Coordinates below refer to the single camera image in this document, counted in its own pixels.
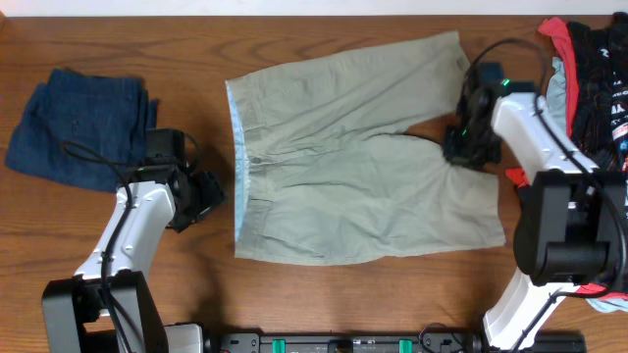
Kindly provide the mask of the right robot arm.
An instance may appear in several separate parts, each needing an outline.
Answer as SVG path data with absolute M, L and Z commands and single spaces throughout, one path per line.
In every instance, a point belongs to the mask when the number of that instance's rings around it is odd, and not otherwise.
M 535 336 L 566 298 L 599 277 L 610 282 L 598 296 L 621 286 L 627 266 L 623 215 L 625 179 L 604 172 L 570 141 L 546 111 L 546 101 L 526 84 L 463 88 L 447 129 L 445 158 L 481 169 L 497 163 L 507 145 L 530 185 L 524 191 L 513 252 L 517 269 L 482 320 L 475 352 L 574 350 L 576 340 Z

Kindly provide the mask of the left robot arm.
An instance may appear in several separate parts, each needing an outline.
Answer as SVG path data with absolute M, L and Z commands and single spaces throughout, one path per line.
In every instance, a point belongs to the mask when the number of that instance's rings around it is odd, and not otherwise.
M 178 165 L 127 171 L 101 238 L 41 299 L 53 352 L 201 352 L 199 324 L 163 324 L 147 278 L 167 228 L 181 232 L 226 198 L 215 176 Z

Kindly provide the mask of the khaki shorts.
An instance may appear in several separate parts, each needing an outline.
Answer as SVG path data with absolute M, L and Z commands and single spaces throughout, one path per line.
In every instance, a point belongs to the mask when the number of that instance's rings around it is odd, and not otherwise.
M 235 255 L 337 266 L 501 246 L 497 178 L 408 132 L 453 112 L 468 66 L 450 31 L 229 80 Z

